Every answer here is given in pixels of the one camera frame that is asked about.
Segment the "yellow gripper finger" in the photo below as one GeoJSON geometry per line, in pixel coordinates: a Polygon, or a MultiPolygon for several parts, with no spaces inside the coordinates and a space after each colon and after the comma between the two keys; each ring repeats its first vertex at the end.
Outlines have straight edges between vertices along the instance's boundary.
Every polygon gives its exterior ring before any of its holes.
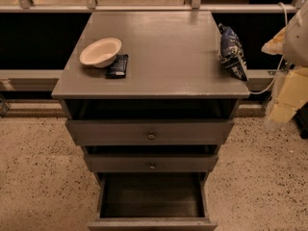
{"type": "Polygon", "coordinates": [[[282,28],[271,40],[266,42],[261,51],[269,55],[282,55],[286,28],[282,28]]]}

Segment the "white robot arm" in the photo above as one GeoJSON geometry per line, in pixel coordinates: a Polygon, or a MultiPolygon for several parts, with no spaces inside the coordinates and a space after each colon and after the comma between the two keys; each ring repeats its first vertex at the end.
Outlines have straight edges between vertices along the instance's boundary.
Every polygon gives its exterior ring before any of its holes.
{"type": "Polygon", "coordinates": [[[270,122],[287,123],[308,102],[308,1],[286,27],[263,45],[262,51],[282,55],[286,62],[295,65],[275,82],[267,110],[270,122]]]}

